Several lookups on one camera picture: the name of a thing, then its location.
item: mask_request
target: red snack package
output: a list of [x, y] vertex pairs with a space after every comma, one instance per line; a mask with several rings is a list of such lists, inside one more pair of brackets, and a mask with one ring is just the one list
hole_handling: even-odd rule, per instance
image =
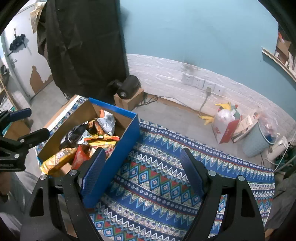
[[87, 148], [88, 147], [86, 145], [79, 145], [78, 146], [78, 149], [77, 149], [76, 155], [74, 157], [74, 161], [73, 161], [71, 170], [72, 169], [78, 170], [78, 168], [81, 166], [81, 164], [84, 161], [89, 160], [89, 156], [86, 155], [85, 152], [84, 152], [84, 149], [87, 149]]

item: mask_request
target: power socket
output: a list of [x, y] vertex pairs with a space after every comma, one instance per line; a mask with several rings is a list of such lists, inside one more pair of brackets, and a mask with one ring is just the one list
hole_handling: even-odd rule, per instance
[[193, 83], [193, 75], [183, 73], [182, 83], [185, 85], [192, 85]]
[[198, 88], [198, 89], [202, 89], [203, 85], [205, 83], [205, 80], [199, 77], [194, 76], [193, 77], [193, 84], [192, 86]]
[[208, 80], [205, 80], [205, 83], [204, 83], [204, 86], [203, 86], [203, 90], [206, 90], [207, 87], [209, 87], [211, 89], [211, 92], [214, 91], [214, 88], [215, 88], [216, 84], [214, 84], [213, 82], [210, 82]]
[[222, 85], [216, 85], [213, 93], [217, 94], [217, 95], [220, 95], [220, 96], [224, 96], [225, 87], [222, 86]]

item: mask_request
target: trash can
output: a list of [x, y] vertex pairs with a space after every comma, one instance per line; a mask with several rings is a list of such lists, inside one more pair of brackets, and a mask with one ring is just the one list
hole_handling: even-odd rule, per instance
[[244, 154], [248, 157], [254, 157], [262, 152], [264, 149], [273, 145], [276, 142], [276, 138], [274, 138], [274, 142], [269, 142], [265, 136], [263, 135], [259, 122], [253, 127], [250, 133], [244, 139], [242, 144], [242, 150]]

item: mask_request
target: metal screw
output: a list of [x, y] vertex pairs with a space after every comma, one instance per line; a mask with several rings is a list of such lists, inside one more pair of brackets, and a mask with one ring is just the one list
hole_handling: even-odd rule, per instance
[[75, 169], [71, 170], [71, 171], [69, 171], [69, 174], [70, 174], [70, 176], [74, 176], [77, 174], [77, 171]]
[[209, 170], [209, 171], [208, 171], [208, 174], [209, 174], [210, 176], [215, 176], [215, 175], [216, 175], [216, 172], [213, 171], [213, 170]]
[[240, 175], [239, 180], [243, 182], [245, 180], [245, 177]]
[[46, 178], [47, 178], [47, 175], [46, 174], [43, 174], [43, 175], [40, 176], [40, 180], [44, 180]]
[[120, 92], [120, 95], [121, 95], [122, 97], [126, 97], [126, 93], [125, 93], [125, 92]]

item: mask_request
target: tile floor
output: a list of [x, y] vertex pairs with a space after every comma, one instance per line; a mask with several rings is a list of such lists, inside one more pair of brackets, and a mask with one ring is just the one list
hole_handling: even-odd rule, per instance
[[[31, 131], [43, 128], [44, 125], [55, 115], [55, 113], [67, 103], [66, 98], [60, 89], [51, 82], [32, 100], [32, 116], [34, 123]], [[154, 102], [146, 106], [138, 107], [134, 110], [139, 118], [149, 120], [163, 125], [168, 129], [182, 133], [183, 135], [194, 138], [201, 143], [224, 151], [238, 158], [250, 162], [261, 164], [260, 155], [248, 158], [242, 151], [242, 142], [217, 144], [214, 133], [210, 125], [204, 125], [204, 120], [200, 119], [195, 113], [183, 110], [174, 106], [169, 106], [161, 102]], [[27, 171], [39, 177], [41, 171], [38, 168], [35, 150], [31, 149], [25, 162]]]

